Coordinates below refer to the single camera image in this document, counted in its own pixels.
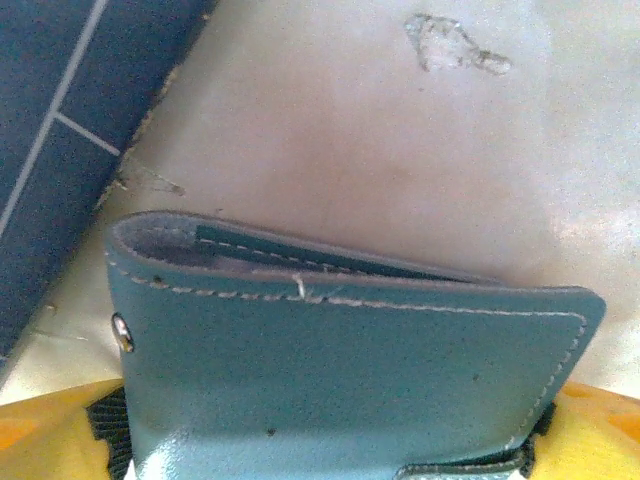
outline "metal rivet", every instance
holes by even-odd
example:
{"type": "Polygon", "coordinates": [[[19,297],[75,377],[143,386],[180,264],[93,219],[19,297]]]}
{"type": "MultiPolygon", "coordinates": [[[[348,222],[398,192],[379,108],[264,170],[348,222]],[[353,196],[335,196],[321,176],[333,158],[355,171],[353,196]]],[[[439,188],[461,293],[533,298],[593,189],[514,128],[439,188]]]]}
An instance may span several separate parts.
{"type": "Polygon", "coordinates": [[[133,352],[133,338],[131,338],[129,327],[127,327],[124,318],[119,313],[114,313],[111,316],[111,329],[122,351],[125,353],[133,352]]]}

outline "leather wallet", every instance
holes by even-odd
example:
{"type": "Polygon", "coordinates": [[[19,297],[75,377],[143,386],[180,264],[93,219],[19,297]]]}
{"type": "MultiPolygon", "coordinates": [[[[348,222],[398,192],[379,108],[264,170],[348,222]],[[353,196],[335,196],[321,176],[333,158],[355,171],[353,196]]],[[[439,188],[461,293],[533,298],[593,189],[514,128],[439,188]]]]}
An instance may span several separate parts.
{"type": "Polygon", "coordinates": [[[605,311],[181,212],[106,251],[143,479],[507,478],[605,311]]]}

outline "blue tile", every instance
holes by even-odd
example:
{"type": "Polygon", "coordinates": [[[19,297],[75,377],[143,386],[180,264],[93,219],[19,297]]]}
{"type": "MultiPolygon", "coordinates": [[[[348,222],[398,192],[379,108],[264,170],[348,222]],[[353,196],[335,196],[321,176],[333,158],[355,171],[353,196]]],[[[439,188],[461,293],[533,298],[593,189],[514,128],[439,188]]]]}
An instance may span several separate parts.
{"type": "Polygon", "coordinates": [[[122,150],[211,0],[112,2],[61,112],[122,150]]]}
{"type": "Polygon", "coordinates": [[[0,211],[92,4],[92,0],[0,1],[0,211]]]}
{"type": "Polygon", "coordinates": [[[0,241],[0,355],[7,355],[91,219],[117,158],[54,122],[0,241]]]}

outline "wallet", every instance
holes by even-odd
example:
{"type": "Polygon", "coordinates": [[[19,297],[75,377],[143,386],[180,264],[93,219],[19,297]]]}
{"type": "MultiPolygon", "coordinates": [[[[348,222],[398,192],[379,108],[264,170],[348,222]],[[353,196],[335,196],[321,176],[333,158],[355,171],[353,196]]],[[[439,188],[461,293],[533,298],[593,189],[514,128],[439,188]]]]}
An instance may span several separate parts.
{"type": "Polygon", "coordinates": [[[603,300],[184,212],[111,226],[138,478],[503,479],[603,300]]]}

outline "yellow object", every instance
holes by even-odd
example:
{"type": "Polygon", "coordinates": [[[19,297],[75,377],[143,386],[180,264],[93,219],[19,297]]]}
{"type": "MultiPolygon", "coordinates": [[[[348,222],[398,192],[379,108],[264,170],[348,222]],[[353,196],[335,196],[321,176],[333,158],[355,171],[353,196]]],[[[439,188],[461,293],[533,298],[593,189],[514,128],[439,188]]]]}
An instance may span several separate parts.
{"type": "Polygon", "coordinates": [[[0,479],[109,480],[109,452],[85,411],[122,386],[92,383],[0,407],[0,479]]]}
{"type": "MultiPolygon", "coordinates": [[[[2,480],[108,480],[108,451],[85,408],[122,381],[0,407],[2,480]]],[[[640,401],[568,383],[549,432],[536,439],[531,480],[640,480],[640,401]]]]}

